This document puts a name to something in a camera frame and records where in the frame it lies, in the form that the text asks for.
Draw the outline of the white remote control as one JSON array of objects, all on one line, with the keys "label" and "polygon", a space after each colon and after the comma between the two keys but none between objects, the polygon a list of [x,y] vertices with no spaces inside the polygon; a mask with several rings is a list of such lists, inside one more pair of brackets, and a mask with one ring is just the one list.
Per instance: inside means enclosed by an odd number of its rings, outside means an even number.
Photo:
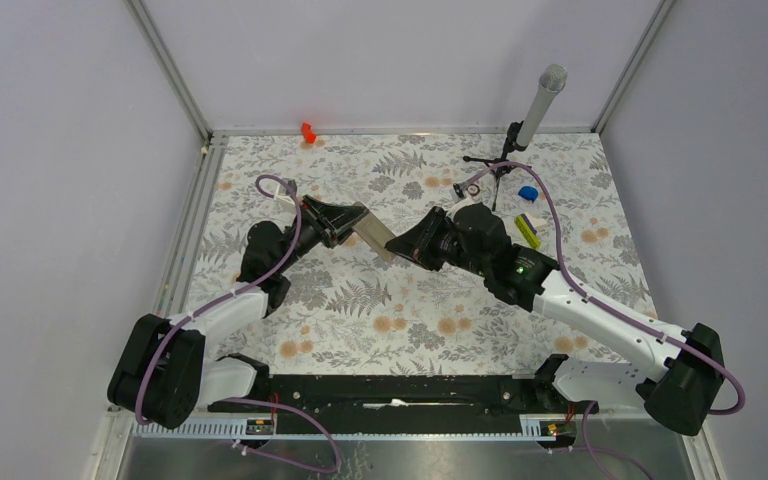
[{"label": "white remote control", "polygon": [[394,260],[395,255],[386,248],[386,244],[396,235],[369,208],[364,207],[364,213],[353,225],[352,230],[383,261],[392,262]]}]

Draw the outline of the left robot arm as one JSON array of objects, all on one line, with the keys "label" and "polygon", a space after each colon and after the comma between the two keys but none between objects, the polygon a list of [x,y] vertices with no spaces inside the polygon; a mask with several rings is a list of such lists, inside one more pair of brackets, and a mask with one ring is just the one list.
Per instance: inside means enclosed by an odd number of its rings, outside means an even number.
[{"label": "left robot arm", "polygon": [[146,314],[136,321],[108,384],[108,401],[168,429],[229,397],[248,411],[264,407],[271,387],[257,374],[267,373],[267,366],[241,354],[210,360],[208,351],[277,310],[291,286],[286,270],[318,245],[344,243],[369,213],[361,203],[333,205],[304,196],[289,226],[254,224],[241,274],[228,293],[193,313]]}]

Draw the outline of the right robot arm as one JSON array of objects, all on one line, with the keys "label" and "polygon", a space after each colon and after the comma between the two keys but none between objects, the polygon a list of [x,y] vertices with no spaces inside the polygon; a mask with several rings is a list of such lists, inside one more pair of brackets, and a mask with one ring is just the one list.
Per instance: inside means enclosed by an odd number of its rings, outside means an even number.
[{"label": "right robot arm", "polygon": [[476,274],[496,299],[565,323],[619,354],[628,362],[628,377],[605,388],[604,402],[642,406],[662,426],[686,436],[697,435],[713,414],[726,379],[716,330],[703,323],[686,330],[586,293],[558,261],[513,242],[485,205],[453,213],[434,207],[385,247],[425,270],[450,264]]}]

